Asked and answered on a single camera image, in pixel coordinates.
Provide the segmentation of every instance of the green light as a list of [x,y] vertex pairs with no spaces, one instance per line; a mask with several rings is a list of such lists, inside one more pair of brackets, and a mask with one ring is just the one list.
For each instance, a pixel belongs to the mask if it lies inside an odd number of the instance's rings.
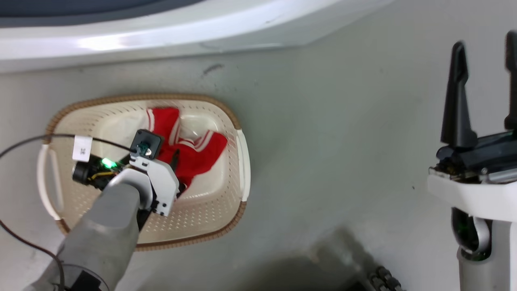
[[110,160],[110,159],[108,159],[108,158],[106,158],[106,157],[105,157],[105,158],[103,158],[103,159],[101,160],[101,163],[103,163],[103,164],[104,164],[104,166],[105,166],[106,168],[108,168],[108,169],[111,169],[111,168],[113,168],[113,167],[116,167],[116,166],[117,166],[117,164],[116,164],[114,161],[112,161],[112,160]]

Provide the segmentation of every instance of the red cloth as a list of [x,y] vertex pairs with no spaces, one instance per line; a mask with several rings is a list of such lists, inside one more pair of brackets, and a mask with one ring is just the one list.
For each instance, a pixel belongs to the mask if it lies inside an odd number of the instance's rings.
[[195,141],[180,137],[177,108],[155,108],[148,110],[148,114],[149,130],[165,138],[157,159],[170,164],[174,153],[179,150],[175,173],[186,187],[196,175],[208,172],[226,147],[226,137],[212,130]]

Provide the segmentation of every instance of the gray floor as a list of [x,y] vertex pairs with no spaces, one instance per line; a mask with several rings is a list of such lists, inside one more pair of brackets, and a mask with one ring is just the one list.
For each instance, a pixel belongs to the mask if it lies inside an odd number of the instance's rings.
[[[387,266],[408,290],[457,290],[449,206],[427,194],[452,44],[466,40],[473,127],[503,130],[509,0],[398,0],[301,49],[213,55],[0,77],[0,147],[42,132],[77,100],[146,92],[214,96],[248,139],[252,189],[225,237],[136,253],[117,290],[332,289],[361,265]],[[212,65],[221,68],[206,76]],[[2,219],[53,250],[63,236],[39,201],[38,145],[2,161]],[[0,290],[49,262],[0,232]]]

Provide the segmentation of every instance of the cable tag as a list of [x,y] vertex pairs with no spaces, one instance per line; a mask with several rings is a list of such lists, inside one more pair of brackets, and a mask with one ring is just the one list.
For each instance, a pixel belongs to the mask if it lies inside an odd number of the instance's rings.
[[73,140],[72,159],[74,161],[87,162],[90,160],[90,151],[92,151],[91,136],[76,135]]

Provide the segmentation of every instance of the white basket handle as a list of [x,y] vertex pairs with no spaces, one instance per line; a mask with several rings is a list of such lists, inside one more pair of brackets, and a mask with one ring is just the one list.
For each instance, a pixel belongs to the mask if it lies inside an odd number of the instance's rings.
[[246,143],[246,138],[242,130],[237,131],[236,141],[239,155],[240,190],[242,191],[242,201],[246,202],[250,195],[251,165],[248,144]]
[[50,159],[52,162],[52,169],[54,172],[54,183],[56,185],[56,196],[57,203],[60,207],[63,206],[63,191],[61,189],[61,180],[59,179],[59,170],[57,167],[57,156],[56,152],[50,148],[48,144],[44,144],[41,146],[41,150],[38,155],[38,165],[37,165],[37,173],[36,177],[38,180],[38,191],[41,201],[45,206],[47,212],[54,218],[55,220],[61,220],[61,216],[56,211],[56,207],[54,203],[50,200],[49,193],[47,191],[47,185],[45,183],[46,178],[46,169],[47,169],[47,156],[50,155]]

